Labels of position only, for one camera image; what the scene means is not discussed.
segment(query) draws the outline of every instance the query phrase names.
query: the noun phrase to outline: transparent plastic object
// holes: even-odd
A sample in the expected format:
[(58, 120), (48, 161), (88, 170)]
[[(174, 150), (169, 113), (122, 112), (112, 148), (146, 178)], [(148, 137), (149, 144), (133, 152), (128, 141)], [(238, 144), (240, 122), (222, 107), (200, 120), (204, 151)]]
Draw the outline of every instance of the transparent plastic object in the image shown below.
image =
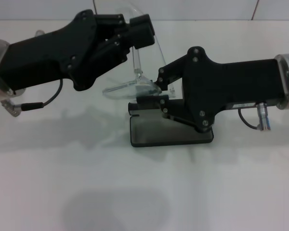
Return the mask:
[[(143, 13), (127, 0), (94, 0), (95, 11), (98, 14), (123, 14), (126, 22)], [(175, 97), (173, 85), (168, 85), (168, 91), (161, 91), (153, 83), (157, 79), (159, 68), (166, 65), (163, 53), (155, 36), (155, 44), (142, 49), (132, 48), (133, 72), (127, 70), (131, 81), (112, 86), (103, 90), (103, 95), (110, 99), (135, 99), (140, 96), (163, 95)]]

